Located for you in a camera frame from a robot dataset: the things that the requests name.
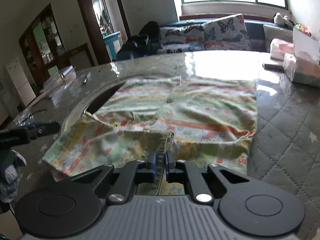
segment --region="refrigerator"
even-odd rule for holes
[[[20,96],[20,101],[23,106],[27,106],[33,99],[36,98],[29,81],[22,69],[19,59],[16,58],[6,66],[8,74]]]

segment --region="window frame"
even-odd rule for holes
[[[182,4],[190,4],[190,3],[205,3],[205,2],[216,2],[216,3],[223,3],[223,2],[232,2],[232,3],[250,3],[250,4],[260,4],[260,5],[267,5],[271,7],[276,7],[276,8],[281,8],[288,10],[288,0],[284,0],[285,7],[279,6],[279,5],[274,5],[274,4],[269,4],[269,3],[263,3],[263,2],[258,2],[256,0],[255,2],[246,2],[246,1],[231,1],[231,0],[206,0],[206,1],[193,1],[193,2],[185,2],[184,0],[181,0]]]

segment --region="metal screw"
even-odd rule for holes
[[[124,200],[124,196],[121,194],[111,194],[109,196],[109,200],[111,200],[113,202],[121,202]]]
[[[196,196],[196,200],[200,202],[210,202],[212,197],[208,194],[199,194]]]

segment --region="cushion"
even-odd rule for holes
[[[157,54],[204,50],[204,28],[201,24],[160,28]]]
[[[242,14],[235,14],[202,25],[206,50],[252,50]]]
[[[266,51],[270,53],[270,46],[273,39],[281,39],[292,43],[293,31],[272,25],[263,25],[264,34],[266,36]]]

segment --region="glove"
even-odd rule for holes
[[[2,203],[10,203],[17,196],[20,168],[26,166],[26,160],[15,150],[12,151],[15,154],[13,164],[9,165],[4,171],[0,171],[0,201]]]

